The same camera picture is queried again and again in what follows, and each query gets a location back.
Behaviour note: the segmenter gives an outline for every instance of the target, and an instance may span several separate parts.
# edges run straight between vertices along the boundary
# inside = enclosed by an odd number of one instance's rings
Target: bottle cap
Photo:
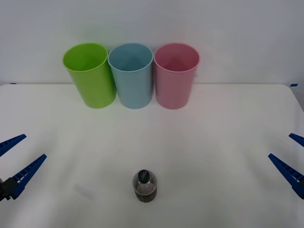
[[[150,173],[149,171],[147,170],[140,170],[138,172],[138,181],[141,183],[141,184],[146,184],[148,183],[150,180]]]

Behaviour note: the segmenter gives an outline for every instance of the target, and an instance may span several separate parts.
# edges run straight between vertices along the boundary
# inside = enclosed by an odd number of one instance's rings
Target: cup rim
[[[140,69],[138,69],[138,70],[133,70],[133,71],[120,70],[120,69],[117,69],[116,67],[114,67],[114,66],[110,63],[110,60],[109,60],[109,59],[110,59],[110,54],[111,54],[116,48],[119,48],[119,47],[121,47],[121,46],[128,45],[128,44],[137,44],[137,45],[144,46],[145,48],[147,48],[147,49],[151,52],[151,54],[152,54],[152,58],[151,58],[150,62],[149,62],[146,66],[144,66],[143,68],[140,68]],[[146,46],[146,45],[144,45],[144,44],[136,43],[136,42],[129,42],[129,43],[125,43],[125,44],[118,45],[118,46],[114,47],[114,48],[110,51],[110,53],[109,53],[109,55],[108,55],[108,63],[109,63],[109,65],[110,65],[110,67],[112,67],[112,68],[114,68],[115,70],[118,70],[118,71],[120,71],[120,72],[124,72],[124,73],[134,73],[134,72],[141,71],[141,70],[147,68],[148,66],[150,66],[151,63],[153,62],[153,60],[154,60],[154,54],[153,54],[151,48],[149,48],[148,46]]]
[[[67,53],[68,53],[70,50],[72,50],[72,49],[74,49],[74,48],[76,48],[76,47],[78,47],[78,46],[86,45],[86,44],[95,44],[95,45],[98,45],[98,46],[102,47],[102,48],[105,50],[105,52],[106,52],[106,57],[105,57],[104,61],[103,61],[101,64],[99,64],[98,66],[96,66],[96,67],[94,67],[94,68],[92,68],[92,69],[89,69],[89,70],[72,70],[72,69],[68,68],[68,67],[65,65],[65,63],[64,63],[64,59],[65,59]],[[108,50],[107,50],[103,45],[98,44],[98,43],[82,43],[82,44],[77,44],[77,45],[75,45],[75,46],[72,46],[69,50],[67,50],[67,51],[65,52],[65,54],[63,55],[63,58],[62,58],[62,64],[64,65],[64,67],[65,67],[67,70],[72,71],[72,72],[77,72],[77,73],[89,72],[89,71],[95,70],[95,69],[99,68],[101,65],[103,65],[103,64],[107,61],[108,56],[109,56],[109,52],[108,52]]]
[[[159,65],[159,64],[157,63],[156,59],[155,59],[156,53],[157,53],[161,48],[163,48],[164,46],[171,45],[171,44],[181,44],[181,45],[187,46],[187,47],[189,47],[189,48],[192,48],[192,49],[198,54],[198,56],[199,56],[199,60],[198,60],[197,64],[196,64],[193,68],[191,68],[191,69],[189,69],[189,70],[184,70],[184,71],[173,71],[173,70],[168,70],[168,69],[166,69],[166,68],[163,68],[161,65]],[[156,64],[158,67],[160,67],[161,69],[165,70],[165,71],[168,71],[168,72],[171,72],[171,73],[185,73],[185,72],[189,72],[189,71],[192,71],[193,69],[197,68],[197,66],[198,66],[199,63],[200,63],[200,54],[199,54],[199,52],[198,52],[194,47],[192,47],[192,46],[190,46],[190,45],[188,45],[188,44],[180,43],[180,42],[173,42],[173,43],[164,44],[164,45],[160,46],[158,49],[156,49],[156,51],[154,52],[154,57],[153,57],[153,59],[154,59],[155,64]]]

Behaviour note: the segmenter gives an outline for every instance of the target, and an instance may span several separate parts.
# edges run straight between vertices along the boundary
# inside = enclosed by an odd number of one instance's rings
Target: pink cup
[[[154,54],[157,102],[168,109],[185,106],[189,100],[200,55],[182,43],[166,44]]]

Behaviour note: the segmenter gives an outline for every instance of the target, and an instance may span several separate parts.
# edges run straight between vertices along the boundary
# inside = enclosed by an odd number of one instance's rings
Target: white wall
[[[0,84],[70,83],[64,52],[138,41],[186,42],[197,82],[301,83],[303,0],[1,0]]]

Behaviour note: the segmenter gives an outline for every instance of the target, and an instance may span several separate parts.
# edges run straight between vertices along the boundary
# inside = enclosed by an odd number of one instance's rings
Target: plastic cup
[[[161,106],[178,109],[187,104],[199,60],[198,52],[182,43],[170,43],[156,50],[155,90]]]
[[[113,49],[108,58],[121,103],[132,109],[152,99],[153,52],[145,45],[127,43]]]
[[[67,68],[83,101],[91,108],[106,107],[116,96],[107,57],[107,49],[95,43],[72,47],[63,57],[63,65]]]

